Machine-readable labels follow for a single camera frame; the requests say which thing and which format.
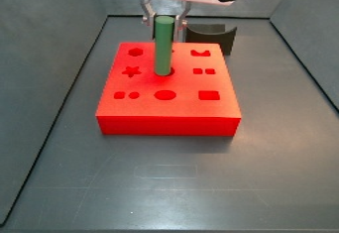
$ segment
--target rectangular hole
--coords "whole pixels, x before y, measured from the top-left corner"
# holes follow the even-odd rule
[[[221,100],[221,94],[217,90],[200,90],[199,91],[200,100]]]

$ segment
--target gray floor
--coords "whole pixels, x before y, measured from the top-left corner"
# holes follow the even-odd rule
[[[337,111],[267,20],[191,21],[239,26],[235,138],[100,135],[118,44],[148,39],[108,19],[3,230],[339,229]]]

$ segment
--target shape sorter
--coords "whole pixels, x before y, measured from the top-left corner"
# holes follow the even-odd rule
[[[96,110],[103,134],[234,136],[242,120],[219,45],[175,43],[167,76],[155,44],[122,43]]]

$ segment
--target circular hole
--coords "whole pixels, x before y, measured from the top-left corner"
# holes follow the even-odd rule
[[[175,68],[174,68],[174,67],[171,67],[171,72],[170,72],[166,76],[171,76],[171,75],[174,75],[174,73],[175,73]]]
[[[131,92],[131,93],[128,94],[128,97],[130,97],[131,99],[136,99],[139,96],[140,96],[140,94],[139,94],[138,92]]]

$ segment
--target green peg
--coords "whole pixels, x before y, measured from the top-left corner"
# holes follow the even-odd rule
[[[172,41],[175,19],[170,16],[155,18],[155,73],[171,73]]]

